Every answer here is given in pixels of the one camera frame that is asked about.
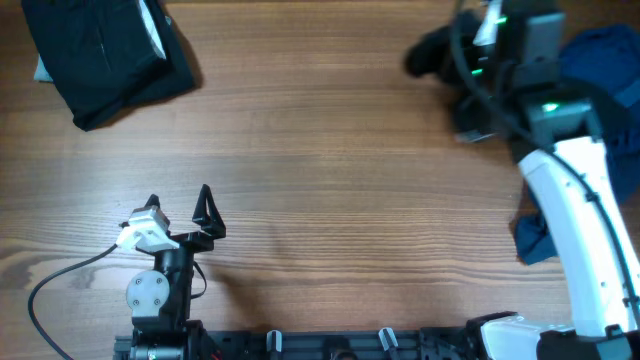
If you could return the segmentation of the black t-shirt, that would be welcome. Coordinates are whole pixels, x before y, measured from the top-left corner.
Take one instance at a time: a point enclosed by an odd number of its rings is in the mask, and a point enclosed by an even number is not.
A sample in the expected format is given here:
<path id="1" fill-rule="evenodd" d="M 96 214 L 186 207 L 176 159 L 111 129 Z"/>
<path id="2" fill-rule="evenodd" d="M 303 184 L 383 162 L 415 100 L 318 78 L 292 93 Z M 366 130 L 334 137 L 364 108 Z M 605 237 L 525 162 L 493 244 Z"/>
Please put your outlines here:
<path id="1" fill-rule="evenodd" d="M 481 21 L 471 10 L 466 10 L 462 13 L 459 24 L 463 54 L 469 69 L 474 70 L 478 64 L 479 50 L 473 40 Z M 414 78 L 433 74 L 447 85 L 462 87 L 464 82 L 454 64 L 450 45 L 449 25 L 425 34 L 407 51 L 404 58 L 405 72 Z"/>

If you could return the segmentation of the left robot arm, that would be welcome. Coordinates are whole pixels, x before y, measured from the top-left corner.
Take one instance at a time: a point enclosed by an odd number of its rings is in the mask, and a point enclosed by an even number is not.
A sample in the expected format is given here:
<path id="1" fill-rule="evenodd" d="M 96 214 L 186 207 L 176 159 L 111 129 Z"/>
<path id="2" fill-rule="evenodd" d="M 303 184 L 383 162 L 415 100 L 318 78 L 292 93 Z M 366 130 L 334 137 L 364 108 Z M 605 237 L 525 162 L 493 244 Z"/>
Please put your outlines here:
<path id="1" fill-rule="evenodd" d="M 145 206 L 133 210 L 122 225 L 117 245 L 154 258 L 153 268 L 135 275 L 126 289 L 131 309 L 132 335 L 118 337 L 115 359 L 212 360 L 222 353 L 200 320 L 190 318 L 195 273 L 201 267 L 197 253 L 214 249 L 226 236 L 226 226 L 215 206 L 211 188 L 204 184 L 192 216 L 197 231 L 172 234 L 159 197 L 152 195 Z"/>

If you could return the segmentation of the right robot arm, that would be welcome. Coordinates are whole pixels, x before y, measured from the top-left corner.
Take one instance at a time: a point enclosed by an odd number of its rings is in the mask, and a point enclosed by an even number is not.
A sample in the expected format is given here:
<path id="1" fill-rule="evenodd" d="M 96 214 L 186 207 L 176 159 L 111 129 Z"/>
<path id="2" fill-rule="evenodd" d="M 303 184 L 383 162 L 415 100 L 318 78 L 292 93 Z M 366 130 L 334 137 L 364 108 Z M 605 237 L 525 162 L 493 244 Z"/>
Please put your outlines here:
<path id="1" fill-rule="evenodd" d="M 551 5 L 489 10 L 474 43 L 501 34 L 541 47 L 515 63 L 516 92 L 504 105 L 477 81 L 466 60 L 461 2 L 450 28 L 454 65 L 471 95 L 506 128 L 518 167 L 546 220 L 566 277 L 569 326 L 518 314 L 484 322 L 488 359 L 636 359 L 639 356 L 639 261 L 611 189 L 606 146 L 590 84 L 559 75 L 551 47 L 564 15 Z"/>

